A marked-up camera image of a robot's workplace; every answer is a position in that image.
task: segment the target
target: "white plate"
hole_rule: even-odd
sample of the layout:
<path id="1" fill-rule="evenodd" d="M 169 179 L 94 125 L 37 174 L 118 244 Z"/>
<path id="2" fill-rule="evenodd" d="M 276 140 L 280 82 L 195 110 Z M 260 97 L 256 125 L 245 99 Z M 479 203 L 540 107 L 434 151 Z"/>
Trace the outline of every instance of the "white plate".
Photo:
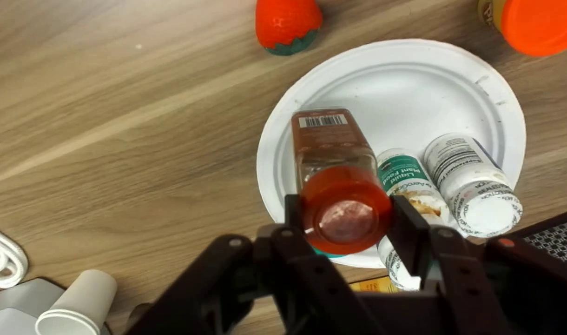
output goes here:
<path id="1" fill-rule="evenodd" d="M 289 120 L 297 110 L 347 108 L 373 153 L 421 153 L 444 133 L 473 136 L 514 187 L 525 149 L 524 116 L 507 82 L 483 60 L 453 45 L 397 40 L 341 53 L 308 71 L 278 101 L 260 138 L 256 175 L 265 211 L 284 222 L 295 194 Z M 380 268 L 375 250 L 332 259 Z"/>

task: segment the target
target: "white cup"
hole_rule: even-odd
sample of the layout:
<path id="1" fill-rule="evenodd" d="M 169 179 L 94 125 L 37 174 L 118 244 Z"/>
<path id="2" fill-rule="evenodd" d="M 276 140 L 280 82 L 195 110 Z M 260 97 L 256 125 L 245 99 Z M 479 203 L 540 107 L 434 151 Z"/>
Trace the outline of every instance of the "white cup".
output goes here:
<path id="1" fill-rule="evenodd" d="M 98 335 L 116 291 L 111 276 L 81 272 L 59 300 L 37 319 L 38 335 Z"/>

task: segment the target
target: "wood grain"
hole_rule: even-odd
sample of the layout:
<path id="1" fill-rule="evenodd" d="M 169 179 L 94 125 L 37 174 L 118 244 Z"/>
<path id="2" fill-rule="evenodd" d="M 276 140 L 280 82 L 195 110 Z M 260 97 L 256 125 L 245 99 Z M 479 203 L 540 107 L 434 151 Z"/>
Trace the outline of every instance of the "wood grain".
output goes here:
<path id="1" fill-rule="evenodd" d="M 527 123 L 520 228 L 567 211 L 567 53 L 514 54 L 472 0 L 319 4 L 314 49 L 276 58 L 254 41 L 252 0 L 0 2 L 0 229 L 27 252 L 27 278 L 113 274 L 122 334 L 213 237 L 269 224 L 254 153 L 286 88 L 380 40 L 440 40 L 492 64 Z M 260 302 L 237 334 L 280 330 Z"/>

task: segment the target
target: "green label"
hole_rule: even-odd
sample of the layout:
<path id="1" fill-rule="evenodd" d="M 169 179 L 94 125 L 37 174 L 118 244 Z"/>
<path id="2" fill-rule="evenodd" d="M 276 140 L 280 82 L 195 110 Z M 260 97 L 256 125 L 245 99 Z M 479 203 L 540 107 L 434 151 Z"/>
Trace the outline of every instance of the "green label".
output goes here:
<path id="1" fill-rule="evenodd" d="M 418 161 L 403 155 L 392 157 L 390 161 L 382 162 L 377 168 L 377 179 L 384 192 L 388 192 L 390 188 L 393 188 L 403 181 L 412 181 L 412 179 L 429 181 L 423 170 L 419 168 Z"/>

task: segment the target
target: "white cable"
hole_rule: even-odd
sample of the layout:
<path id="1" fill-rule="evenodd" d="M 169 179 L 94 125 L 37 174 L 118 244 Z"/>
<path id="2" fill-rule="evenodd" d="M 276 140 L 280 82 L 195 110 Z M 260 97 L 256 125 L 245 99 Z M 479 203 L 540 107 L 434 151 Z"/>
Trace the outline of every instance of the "white cable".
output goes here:
<path id="1" fill-rule="evenodd" d="M 27 270 L 27 259 L 18 244 L 0 233 L 0 289 L 14 287 Z"/>

